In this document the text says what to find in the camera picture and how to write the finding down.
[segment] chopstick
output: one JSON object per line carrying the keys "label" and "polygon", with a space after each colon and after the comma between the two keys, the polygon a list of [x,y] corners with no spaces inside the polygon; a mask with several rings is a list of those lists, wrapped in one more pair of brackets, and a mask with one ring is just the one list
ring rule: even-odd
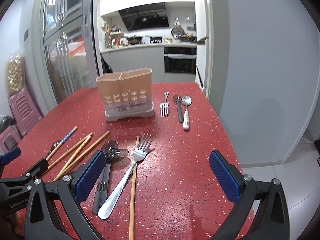
{"label": "chopstick", "polygon": [[62,159],[64,159],[64,157],[66,157],[69,153],[71,153],[74,149],[76,149],[80,144],[82,144],[84,142],[84,140],[88,137],[88,136],[92,136],[92,133],[89,133],[86,137],[84,137],[83,139],[81,139],[80,141],[78,141],[75,145],[73,145],[69,150],[67,150],[64,154],[62,154],[57,160],[55,160],[53,163],[51,163],[48,167],[48,169],[44,172],[44,174],[46,174],[53,166],[55,166],[58,162],[60,162]]}
{"label": "chopstick", "polygon": [[107,138],[110,135],[110,131],[107,131],[104,135],[102,135],[98,140],[96,140],[88,149],[86,149],[82,154],[80,154],[65,170],[60,172],[60,176],[57,176],[53,181],[57,181],[61,178],[64,174],[66,174],[68,171],[70,171],[75,165],[81,161],[85,155],[89,152],[91,152],[99,143],[101,143],[105,138]]}
{"label": "chopstick", "polygon": [[73,133],[78,129],[78,127],[74,127],[63,139],[62,141],[57,145],[57,147],[55,147],[53,149],[53,151],[49,154],[48,157],[46,157],[46,160],[50,160],[50,158],[56,153],[56,151],[59,150],[59,148],[61,147],[62,144],[65,143],[66,140],[68,140],[70,138],[71,135],[73,135]]}
{"label": "chopstick", "polygon": [[[136,146],[139,143],[139,136],[137,136]],[[136,194],[136,179],[137,179],[137,164],[133,167],[132,171],[132,185],[131,185],[131,197],[130,197],[130,216],[129,216],[129,240],[133,240],[133,226],[134,226],[134,197]]]}
{"label": "chopstick", "polygon": [[67,163],[63,166],[61,171],[58,173],[57,177],[61,175],[61,172],[63,172],[64,169],[66,169],[70,163],[77,157],[79,152],[84,148],[84,146],[91,140],[91,136],[89,135],[84,142],[78,147],[78,149],[74,152],[74,154],[70,157],[70,159],[67,161]]}

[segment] oven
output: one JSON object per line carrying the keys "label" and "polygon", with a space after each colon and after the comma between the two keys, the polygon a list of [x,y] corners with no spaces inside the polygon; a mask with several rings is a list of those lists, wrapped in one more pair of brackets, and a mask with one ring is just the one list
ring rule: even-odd
{"label": "oven", "polygon": [[196,74],[196,48],[164,47],[164,72]]}

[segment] red table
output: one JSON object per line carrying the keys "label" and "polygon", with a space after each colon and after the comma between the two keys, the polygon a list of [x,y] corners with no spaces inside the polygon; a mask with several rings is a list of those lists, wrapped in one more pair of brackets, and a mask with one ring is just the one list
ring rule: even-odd
{"label": "red table", "polygon": [[[238,160],[217,114],[196,83],[153,84],[155,114],[150,118],[130,118],[108,123],[104,116],[97,88],[77,90],[49,112],[21,141],[21,156],[4,170],[3,178],[20,176],[23,171],[43,158],[51,144],[62,139],[74,126],[78,130],[66,141],[49,163],[90,132],[89,145],[107,130],[121,148],[129,150],[128,158],[116,163],[110,173],[111,192],[127,170],[135,146],[136,136],[144,132],[155,138],[154,150],[138,166],[135,239],[205,240],[212,236],[225,220],[233,203],[229,202],[209,167],[208,157],[215,149],[237,166]],[[161,117],[160,102],[169,91],[169,116]],[[189,95],[190,130],[184,131],[178,122],[177,108],[172,96]],[[83,159],[85,163],[91,154]],[[51,181],[64,165],[60,162],[44,177]],[[122,192],[111,216],[106,221],[92,214],[94,189],[86,202],[84,212],[105,239],[128,239],[131,179]],[[57,203],[62,221],[71,236],[76,237],[62,206]],[[249,215],[242,232],[246,233],[253,219]]]}

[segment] screw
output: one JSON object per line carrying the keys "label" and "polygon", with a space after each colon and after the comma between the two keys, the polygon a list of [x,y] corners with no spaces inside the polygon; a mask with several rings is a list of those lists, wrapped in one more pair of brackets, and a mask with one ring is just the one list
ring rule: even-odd
{"label": "screw", "polygon": [[36,184],[36,185],[38,185],[38,184],[40,184],[40,183],[41,183],[41,179],[36,179],[36,180],[35,180],[35,184]]}
{"label": "screw", "polygon": [[69,181],[69,180],[71,180],[71,176],[70,175],[66,175],[66,176],[63,177],[63,180],[64,181]]}
{"label": "screw", "polygon": [[244,175],[243,175],[243,178],[244,178],[244,180],[246,180],[246,181],[252,180],[252,176],[249,175],[249,174],[244,174]]}
{"label": "screw", "polygon": [[276,184],[276,185],[280,185],[279,179],[273,179],[273,183]]}

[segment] pink plastic stool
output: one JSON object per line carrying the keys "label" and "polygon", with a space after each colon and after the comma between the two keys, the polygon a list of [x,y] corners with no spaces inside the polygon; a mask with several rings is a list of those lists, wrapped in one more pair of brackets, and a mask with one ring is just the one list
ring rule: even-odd
{"label": "pink plastic stool", "polygon": [[41,114],[25,88],[10,97],[9,105],[13,117],[17,121],[17,127],[23,137],[42,119]]}
{"label": "pink plastic stool", "polygon": [[0,134],[0,148],[3,150],[4,153],[11,150],[8,149],[4,143],[9,137],[12,137],[17,142],[17,144],[21,141],[20,136],[16,133],[13,127],[9,126]]}

